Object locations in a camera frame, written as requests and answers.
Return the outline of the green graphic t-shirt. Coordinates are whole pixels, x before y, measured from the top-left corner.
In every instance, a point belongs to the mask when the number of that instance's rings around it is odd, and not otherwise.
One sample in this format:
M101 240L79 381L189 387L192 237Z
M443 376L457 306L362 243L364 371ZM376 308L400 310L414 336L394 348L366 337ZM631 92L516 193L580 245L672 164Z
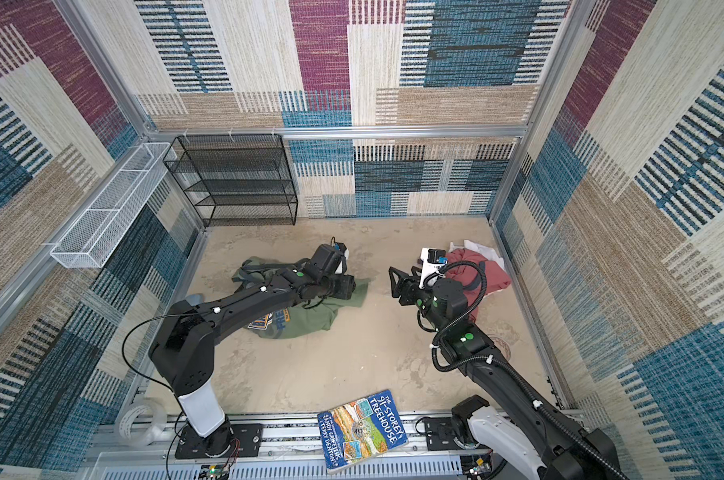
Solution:
M232 276L232 282L241 291L270 280L285 263L260 257L245 260ZM371 280L356 279L350 299L327 297L322 302L301 302L297 306L277 310L252 321L247 330L261 338L271 340L294 339L320 331L329 331L339 310L345 307L361 308L368 294Z

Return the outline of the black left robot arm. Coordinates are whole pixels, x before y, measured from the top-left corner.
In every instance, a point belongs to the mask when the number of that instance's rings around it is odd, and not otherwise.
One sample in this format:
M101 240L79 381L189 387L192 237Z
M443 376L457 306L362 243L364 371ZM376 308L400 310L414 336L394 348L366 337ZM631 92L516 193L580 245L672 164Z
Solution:
M348 299L355 289L347 273L348 249L335 241L313 256L281 267L270 279L220 300L174 304L163 320L149 357L201 440L227 447L230 421L212 386L215 348L226 337L279 310L316 298Z

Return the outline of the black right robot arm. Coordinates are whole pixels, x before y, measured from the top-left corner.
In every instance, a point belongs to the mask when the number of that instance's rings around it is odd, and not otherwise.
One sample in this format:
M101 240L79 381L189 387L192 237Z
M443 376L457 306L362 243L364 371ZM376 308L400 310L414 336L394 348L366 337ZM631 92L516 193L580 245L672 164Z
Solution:
M488 280L482 266L465 262L476 272L479 286L476 298L469 300L467 287L447 275L460 265L443 265L425 277L389 270L393 298L403 306L416 306L419 320L434 334L434 367L441 373L460 372L500 406L494 409L477 398L459 403L452 414L459 441L492 449L528 479L625 478L614 442L599 429L586 430L547 401L471 321Z

